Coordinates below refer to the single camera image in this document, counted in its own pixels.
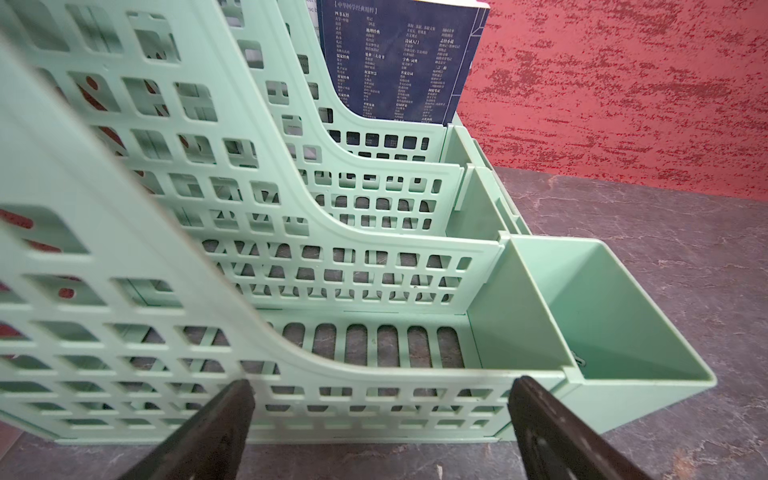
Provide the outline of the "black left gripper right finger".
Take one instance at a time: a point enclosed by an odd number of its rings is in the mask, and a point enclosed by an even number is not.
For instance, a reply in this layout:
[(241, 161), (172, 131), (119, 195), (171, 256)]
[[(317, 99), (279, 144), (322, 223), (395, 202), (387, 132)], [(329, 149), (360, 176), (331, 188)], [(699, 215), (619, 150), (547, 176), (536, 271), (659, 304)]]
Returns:
[(507, 405), (529, 479), (647, 479), (530, 376), (515, 379)]

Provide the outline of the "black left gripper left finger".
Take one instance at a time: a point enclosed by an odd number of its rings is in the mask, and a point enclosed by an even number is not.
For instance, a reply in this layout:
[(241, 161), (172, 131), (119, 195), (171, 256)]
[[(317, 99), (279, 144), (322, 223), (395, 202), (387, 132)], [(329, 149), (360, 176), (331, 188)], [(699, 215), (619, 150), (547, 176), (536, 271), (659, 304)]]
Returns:
[(234, 479), (254, 408), (250, 382), (231, 382), (122, 477)]

